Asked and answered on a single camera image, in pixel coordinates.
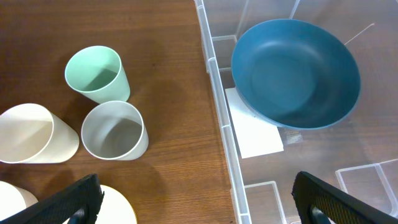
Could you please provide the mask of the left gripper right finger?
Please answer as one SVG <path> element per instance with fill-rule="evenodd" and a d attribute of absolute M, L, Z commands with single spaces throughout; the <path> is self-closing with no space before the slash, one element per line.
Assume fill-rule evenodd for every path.
<path fill-rule="evenodd" d="M 292 196 L 303 224 L 397 224 L 396 218 L 305 171 L 296 175 Z"/>

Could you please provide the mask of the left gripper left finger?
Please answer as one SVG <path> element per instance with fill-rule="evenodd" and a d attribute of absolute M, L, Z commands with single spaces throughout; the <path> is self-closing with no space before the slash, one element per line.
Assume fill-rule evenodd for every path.
<path fill-rule="evenodd" d="M 104 192 L 101 190 L 98 175 L 89 174 L 51 197 L 3 220 L 2 223 L 95 223 L 103 199 Z"/>

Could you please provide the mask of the dark blue bowl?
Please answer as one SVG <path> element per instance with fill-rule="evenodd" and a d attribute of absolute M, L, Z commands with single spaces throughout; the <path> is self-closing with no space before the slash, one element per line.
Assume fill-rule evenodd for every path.
<path fill-rule="evenodd" d="M 284 128 L 332 126 L 353 111 L 361 93 L 347 47 L 325 29 L 294 19 L 248 29 L 234 47 L 231 73 L 245 104 Z"/>

